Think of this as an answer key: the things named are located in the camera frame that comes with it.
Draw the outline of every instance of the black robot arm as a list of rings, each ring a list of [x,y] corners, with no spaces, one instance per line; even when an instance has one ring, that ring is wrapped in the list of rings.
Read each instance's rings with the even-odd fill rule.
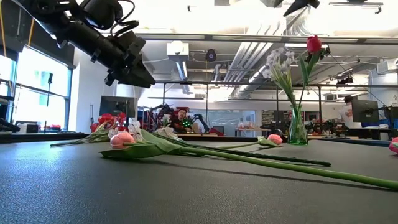
[[[84,0],[80,5],[76,0],[12,1],[55,36],[59,47],[70,43],[88,54],[93,63],[98,61],[107,67],[107,85],[112,85],[114,80],[144,88],[155,84],[139,54],[146,42],[129,31],[139,23],[123,22],[131,13],[123,17],[118,0]],[[96,30],[113,28],[115,22],[125,26],[115,35],[105,37]]]
[[[194,123],[196,120],[199,120],[202,123],[203,128],[205,129],[205,132],[209,133],[210,128],[209,128],[209,126],[207,126],[206,122],[203,120],[203,115],[202,114],[194,114],[193,118],[192,118],[192,123]]]

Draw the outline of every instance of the glass vase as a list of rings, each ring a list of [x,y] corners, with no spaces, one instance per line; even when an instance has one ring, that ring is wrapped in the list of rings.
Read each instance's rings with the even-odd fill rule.
[[[307,130],[305,130],[301,107],[302,105],[299,105],[295,108],[292,105],[292,120],[289,128],[288,143],[296,146],[308,144]]]

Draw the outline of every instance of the pink object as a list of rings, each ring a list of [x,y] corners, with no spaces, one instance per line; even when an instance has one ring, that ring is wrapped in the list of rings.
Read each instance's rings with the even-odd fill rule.
[[[111,146],[113,149],[127,148],[126,146],[123,146],[123,143],[136,143],[136,141],[131,136],[131,134],[127,132],[119,133],[111,138]]]
[[[272,141],[273,143],[280,145],[282,144],[282,138],[277,134],[270,134],[268,136],[268,140]]]
[[[390,147],[389,149],[395,153],[398,153],[398,147],[396,147],[395,145],[393,145],[392,143],[398,143],[398,137],[393,138],[391,143],[390,143]]]

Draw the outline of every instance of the person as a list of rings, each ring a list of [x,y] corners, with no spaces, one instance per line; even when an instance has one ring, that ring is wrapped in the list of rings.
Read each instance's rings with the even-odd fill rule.
[[[191,128],[185,128],[182,124],[182,121],[187,118],[187,110],[186,109],[180,109],[178,111],[178,116],[174,119],[172,119],[172,123],[170,127],[174,128],[174,131],[176,133],[184,133],[184,132],[190,132],[192,131]]]
[[[344,102],[346,103],[342,109],[339,110],[340,119],[344,122],[345,126],[350,129],[362,128],[360,122],[353,121],[353,106],[351,102],[353,100],[352,96],[344,97]]]

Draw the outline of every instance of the green leaf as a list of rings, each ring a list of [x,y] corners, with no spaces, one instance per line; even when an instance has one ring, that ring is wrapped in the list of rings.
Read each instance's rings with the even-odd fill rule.
[[[170,152],[183,147],[182,145],[171,143],[169,140],[154,136],[145,130],[141,130],[141,135],[145,141],[155,144],[159,149],[165,152]]]
[[[108,150],[99,153],[104,157],[117,159],[142,159],[164,155],[168,152],[159,149],[155,144],[135,144],[127,149]]]
[[[266,139],[263,136],[257,137],[259,140],[260,146],[269,146],[269,147],[280,147],[277,144],[273,143],[272,141]]]
[[[315,66],[315,64],[318,63],[322,52],[323,52],[323,50],[319,50],[317,53],[314,53],[312,55],[310,63],[308,63],[308,65],[307,65],[308,77],[311,75],[311,71],[312,71],[313,67]]]
[[[298,61],[300,68],[301,68],[301,74],[303,76],[303,84],[304,86],[308,85],[308,70],[307,67],[305,66],[304,59],[300,56],[300,60]]]

